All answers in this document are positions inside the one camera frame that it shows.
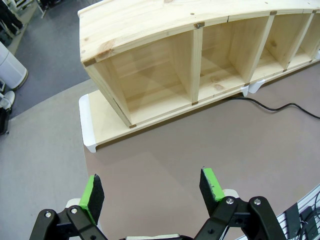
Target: gray carpet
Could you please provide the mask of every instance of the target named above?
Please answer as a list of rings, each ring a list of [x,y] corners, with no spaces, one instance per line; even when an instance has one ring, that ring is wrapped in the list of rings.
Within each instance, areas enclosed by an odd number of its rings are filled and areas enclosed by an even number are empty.
[[[35,11],[15,54],[29,76],[15,92],[11,117],[89,79],[80,62],[77,12],[91,2],[64,0],[43,19],[41,12]]]
[[[29,239],[39,211],[81,197],[88,172],[78,100],[96,89],[85,81],[10,120],[0,136],[0,239]]]

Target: wooden base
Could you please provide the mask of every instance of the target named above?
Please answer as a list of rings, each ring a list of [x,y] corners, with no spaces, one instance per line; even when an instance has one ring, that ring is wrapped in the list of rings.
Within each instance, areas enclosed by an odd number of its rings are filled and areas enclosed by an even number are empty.
[[[279,77],[290,74],[318,61],[319,60],[314,60],[313,62],[300,64],[299,66],[288,69],[285,72],[281,72],[265,78],[265,82],[267,83],[269,81],[278,79]],[[258,80],[260,79],[252,80],[250,83],[256,83]],[[242,92],[241,84],[237,85],[236,88],[231,87],[230,89],[231,90],[229,90],[228,92],[218,94],[218,96],[214,95],[211,97],[207,97],[206,100],[199,101],[199,103],[195,105],[192,105],[190,103],[183,109],[176,110],[172,113],[150,120],[133,128],[129,128],[124,124],[124,122],[121,120],[121,118],[118,116],[118,114],[111,107],[111,105],[99,90],[94,91],[82,96],[79,100],[83,143],[91,153],[95,153],[96,147],[98,145],[133,134],[155,124],[164,122],[166,120],[172,119],[174,117],[180,116],[182,114],[188,113],[195,109],[204,107],[221,99]]]

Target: white appliance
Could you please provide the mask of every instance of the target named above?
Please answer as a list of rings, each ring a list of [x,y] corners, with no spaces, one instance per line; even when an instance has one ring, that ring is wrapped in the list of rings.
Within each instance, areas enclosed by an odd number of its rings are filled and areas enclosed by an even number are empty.
[[[0,93],[0,108],[4,108],[5,110],[10,109],[12,104],[14,104],[15,97],[14,91],[8,91],[5,95]]]
[[[16,89],[27,79],[27,69],[0,42],[0,78],[5,84]]]

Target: wooden shelf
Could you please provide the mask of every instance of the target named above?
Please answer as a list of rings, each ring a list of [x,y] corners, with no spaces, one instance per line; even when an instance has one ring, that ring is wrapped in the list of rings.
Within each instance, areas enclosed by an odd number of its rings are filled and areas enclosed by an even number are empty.
[[[256,82],[284,71],[280,63],[264,48],[250,82]]]
[[[102,1],[78,12],[81,62],[125,128],[161,122],[315,61],[320,0],[200,2]]]

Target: power cord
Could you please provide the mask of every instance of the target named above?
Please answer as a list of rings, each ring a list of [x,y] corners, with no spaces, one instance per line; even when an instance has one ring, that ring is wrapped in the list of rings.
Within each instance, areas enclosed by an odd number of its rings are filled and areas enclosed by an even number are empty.
[[[234,97],[227,97],[227,98],[224,98],[223,100],[247,100],[247,101],[251,101],[251,102],[254,102],[255,104],[258,104],[259,106],[269,110],[269,111],[273,111],[273,112],[279,112],[289,106],[295,106],[297,107],[298,109],[300,109],[301,111],[305,112],[306,114],[316,118],[316,119],[319,119],[320,120],[320,116],[316,116],[314,114],[312,114],[311,112],[305,110],[304,108],[302,108],[301,106],[299,106],[298,104],[294,103],[294,102],[291,102],[291,103],[288,103],[284,106],[281,106],[279,108],[271,108],[271,107],[268,107],[266,105],[263,105],[261,102],[258,102],[257,100],[253,99],[253,98],[250,98],[250,97],[243,97],[243,96],[234,96]]]

